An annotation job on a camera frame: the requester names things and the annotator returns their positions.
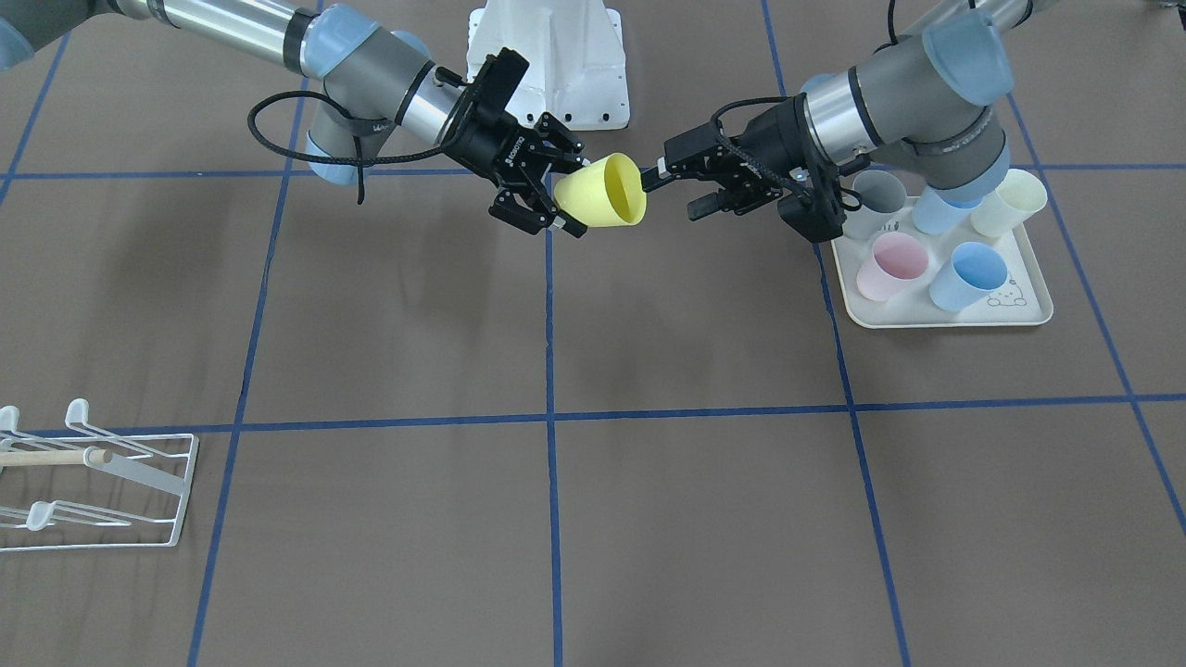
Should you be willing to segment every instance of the white tray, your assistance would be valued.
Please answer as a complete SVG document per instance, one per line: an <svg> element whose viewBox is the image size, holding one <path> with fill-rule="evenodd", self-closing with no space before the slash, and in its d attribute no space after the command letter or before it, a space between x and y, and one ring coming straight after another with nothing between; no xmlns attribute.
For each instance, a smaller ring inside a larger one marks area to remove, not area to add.
<svg viewBox="0 0 1186 667"><path fill-rule="evenodd" d="M1050 290L1046 288L1046 280L1038 267L1038 258L1034 256L1025 225L1018 225L1012 234L990 240L977 234L964 221L942 236L931 236L914 228L911 215L917 201L917 197L911 197L906 208L886 229L897 229L922 241L931 256L931 266L917 284L888 301L871 301L856 288L856 272L868 255L873 239L859 241L842 236L831 242L844 309L853 322L866 329L1038 326L1050 322L1054 315L1054 303L1050 298ZM932 304L926 290L955 247L964 241L988 243L1001 253L1009 269L1009 280L983 300L958 313L951 313Z"/></svg>

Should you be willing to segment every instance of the white rack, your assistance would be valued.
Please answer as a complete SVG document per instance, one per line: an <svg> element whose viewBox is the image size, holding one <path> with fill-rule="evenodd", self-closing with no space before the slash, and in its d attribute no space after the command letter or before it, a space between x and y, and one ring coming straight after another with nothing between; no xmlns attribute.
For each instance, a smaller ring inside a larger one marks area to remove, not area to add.
<svg viewBox="0 0 1186 667"><path fill-rule="evenodd" d="M621 14L602 0L490 0L470 14L471 81L503 46L531 63L506 107L519 123L543 112L575 131L630 123Z"/></svg>
<svg viewBox="0 0 1186 667"><path fill-rule="evenodd" d="M63 539L57 544L0 547L0 552L177 545L190 501L198 438L192 433L117 436L93 426L89 423L89 412L90 404L85 399L75 399L66 408L65 424L68 428L82 436L43 438L17 430L20 411L14 406L0 408L0 485L4 483L2 472L6 466L82 465L176 496L177 510L172 516L148 516L60 498L34 501L28 509L0 506L0 517L14 521L0 522L0 528L40 532L50 526L57 526L62 529ZM173 443L171 449L180 449L178 446L180 444L184 451L160 449L170 442ZM176 466L181 459L185 464L181 475L157 466L164 463L173 463ZM98 528L165 525L171 529L165 541L115 544L75 540L68 529L70 525Z"/></svg>

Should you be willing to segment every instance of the pink cup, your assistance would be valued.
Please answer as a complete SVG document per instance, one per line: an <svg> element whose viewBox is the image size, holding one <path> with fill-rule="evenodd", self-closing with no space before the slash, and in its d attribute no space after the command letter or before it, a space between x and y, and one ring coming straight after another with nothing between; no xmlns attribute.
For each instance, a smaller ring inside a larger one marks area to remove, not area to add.
<svg viewBox="0 0 1186 667"><path fill-rule="evenodd" d="M856 288L871 301L890 300L926 273L930 263L918 239L901 231L882 234L856 272Z"/></svg>

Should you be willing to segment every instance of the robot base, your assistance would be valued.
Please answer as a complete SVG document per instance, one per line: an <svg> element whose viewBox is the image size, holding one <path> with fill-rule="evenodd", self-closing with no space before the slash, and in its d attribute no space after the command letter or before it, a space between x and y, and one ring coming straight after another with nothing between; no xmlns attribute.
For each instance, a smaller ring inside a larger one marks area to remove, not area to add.
<svg viewBox="0 0 1186 667"><path fill-rule="evenodd" d="M531 63L506 107L519 123L544 112L574 131L630 123L621 15L601 0L490 0L470 14L468 77L503 46Z"/></svg>

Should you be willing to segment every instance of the light blue cup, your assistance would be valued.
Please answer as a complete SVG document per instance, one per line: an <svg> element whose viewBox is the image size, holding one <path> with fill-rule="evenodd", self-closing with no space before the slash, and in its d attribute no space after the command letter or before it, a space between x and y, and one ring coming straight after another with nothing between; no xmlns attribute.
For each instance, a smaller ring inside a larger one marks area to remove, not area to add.
<svg viewBox="0 0 1186 667"><path fill-rule="evenodd" d="M911 217L914 227L923 234L939 235L967 220L982 201L948 202L932 188L927 188L914 203Z"/></svg>
<svg viewBox="0 0 1186 667"><path fill-rule="evenodd" d="M961 243L931 282L931 301L948 312L959 312L1008 279L1000 253L977 241Z"/></svg>

